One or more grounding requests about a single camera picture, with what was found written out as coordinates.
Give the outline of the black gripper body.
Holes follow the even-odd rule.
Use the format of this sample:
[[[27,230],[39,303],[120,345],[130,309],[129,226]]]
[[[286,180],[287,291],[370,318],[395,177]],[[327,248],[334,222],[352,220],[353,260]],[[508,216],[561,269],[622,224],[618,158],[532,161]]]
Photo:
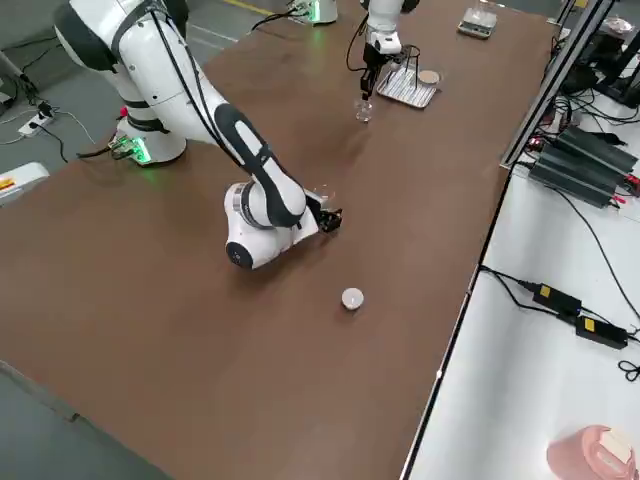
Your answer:
[[[363,61],[366,71],[371,75],[379,75],[383,66],[388,61],[388,56],[381,53],[375,45],[365,43],[363,51]]]
[[[316,215],[316,223],[319,230],[325,234],[330,234],[341,227],[343,220],[343,209],[321,208]]]

